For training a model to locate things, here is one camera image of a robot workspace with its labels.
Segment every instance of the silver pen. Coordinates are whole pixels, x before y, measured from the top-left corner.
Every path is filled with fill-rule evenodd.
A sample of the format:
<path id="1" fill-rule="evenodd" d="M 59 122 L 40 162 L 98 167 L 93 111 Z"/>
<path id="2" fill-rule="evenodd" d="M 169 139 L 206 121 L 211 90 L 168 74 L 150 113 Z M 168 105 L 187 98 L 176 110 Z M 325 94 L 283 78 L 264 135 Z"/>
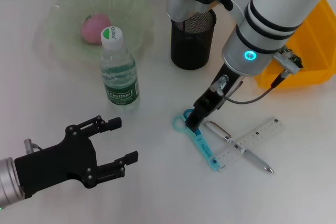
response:
<path id="1" fill-rule="evenodd" d="M 273 169 L 261 158 L 256 156 L 253 152 L 249 149 L 244 148 L 241 144 L 237 143 L 233 140 L 230 134 L 228 134 L 222 127 L 212 121 L 206 121 L 204 125 L 209 128 L 212 132 L 216 135 L 221 137 L 227 143 L 233 145 L 237 150 L 239 150 L 248 160 L 250 160 L 253 164 L 261 169 L 264 169 L 270 173 L 274 173 Z"/>

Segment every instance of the yellow container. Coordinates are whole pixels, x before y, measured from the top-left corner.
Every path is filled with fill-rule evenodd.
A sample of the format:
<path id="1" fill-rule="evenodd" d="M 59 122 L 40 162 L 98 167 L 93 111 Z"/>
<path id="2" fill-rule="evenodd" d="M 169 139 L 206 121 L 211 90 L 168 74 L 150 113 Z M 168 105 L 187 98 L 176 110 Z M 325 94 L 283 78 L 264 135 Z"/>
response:
<path id="1" fill-rule="evenodd" d="M 336 18 L 327 0 L 317 4 L 286 45 L 302 59 L 304 68 L 279 87 L 321 84 L 336 73 Z M 273 61 L 255 80 L 268 89 L 281 71 Z"/>

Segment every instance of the ruler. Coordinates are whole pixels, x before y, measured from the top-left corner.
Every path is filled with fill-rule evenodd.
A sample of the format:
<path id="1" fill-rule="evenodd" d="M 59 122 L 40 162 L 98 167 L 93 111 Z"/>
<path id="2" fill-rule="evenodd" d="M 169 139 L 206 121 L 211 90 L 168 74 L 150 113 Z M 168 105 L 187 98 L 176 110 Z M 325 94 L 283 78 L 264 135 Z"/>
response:
<path id="1" fill-rule="evenodd" d="M 271 118 L 242 137 L 234 138 L 234 141 L 242 145 L 244 148 L 253 151 L 284 129 L 285 126 L 282 122 L 280 122 L 277 118 Z M 225 143 L 224 148 L 214 152 L 214 155 L 210 157 L 210 161 L 212 163 L 219 162 L 219 171 L 222 171 L 225 167 L 234 164 L 242 158 L 242 156 L 243 154 L 239 150 L 234 148 L 232 145 Z"/>

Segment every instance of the green glass bowl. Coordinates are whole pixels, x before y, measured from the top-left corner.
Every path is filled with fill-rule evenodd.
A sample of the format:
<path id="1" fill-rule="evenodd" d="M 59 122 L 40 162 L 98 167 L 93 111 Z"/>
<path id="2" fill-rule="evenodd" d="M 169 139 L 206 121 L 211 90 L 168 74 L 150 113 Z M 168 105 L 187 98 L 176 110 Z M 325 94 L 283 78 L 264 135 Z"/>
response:
<path id="1" fill-rule="evenodd" d="M 123 31 L 125 45 L 133 53 L 153 27 L 151 8 L 146 0 L 59 0 L 44 24 L 57 55 L 99 62 L 101 45 L 90 45 L 80 36 L 81 25 L 93 14 L 107 15 L 112 26 Z"/>

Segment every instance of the white tabletop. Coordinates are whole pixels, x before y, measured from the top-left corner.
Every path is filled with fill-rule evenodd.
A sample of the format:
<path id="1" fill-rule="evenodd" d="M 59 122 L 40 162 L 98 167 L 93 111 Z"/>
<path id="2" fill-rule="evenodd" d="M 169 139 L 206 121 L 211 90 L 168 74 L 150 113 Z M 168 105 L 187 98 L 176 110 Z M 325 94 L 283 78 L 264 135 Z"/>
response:
<path id="1" fill-rule="evenodd" d="M 245 160 L 213 172 L 171 122 L 192 106 L 223 64 L 220 52 L 235 26 L 224 8 L 215 8 L 208 64 L 185 71 L 170 60 L 166 0 L 148 0 L 155 27 L 152 43 L 138 56 L 141 104 L 138 111 L 120 114 L 108 105 L 98 67 L 64 64 L 48 53 L 40 26 L 56 1 L 0 0 L 0 157 L 25 155 L 28 137 L 42 148 L 55 145 L 68 125 L 101 115 L 121 116 L 123 127 L 91 138 L 98 164 L 132 151 L 139 152 L 139 161 L 126 167 L 124 178 L 90 190 L 72 180 L 40 191 L 0 212 L 1 223 L 335 222 L 336 78 L 320 86 L 275 90 L 251 105 L 225 103 L 209 118 L 232 135 L 272 115 L 286 130 L 255 151 L 274 175 Z M 261 93 L 246 78 L 234 98 Z"/>

